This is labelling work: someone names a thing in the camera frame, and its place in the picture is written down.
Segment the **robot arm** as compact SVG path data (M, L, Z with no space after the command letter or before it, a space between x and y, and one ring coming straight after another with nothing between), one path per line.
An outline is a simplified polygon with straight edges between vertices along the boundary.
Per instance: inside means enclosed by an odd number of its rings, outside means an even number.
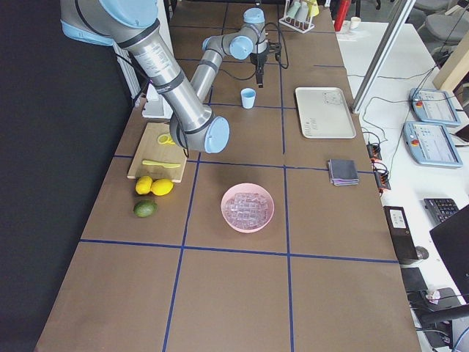
M94 45L117 44L132 53L173 111L170 134L177 145L206 153L225 148L229 123L204 99L225 56L244 60L266 52L265 15L260 8L244 12L238 32L203 42L204 54L192 79L160 35L156 1L61 1L60 10L67 37Z

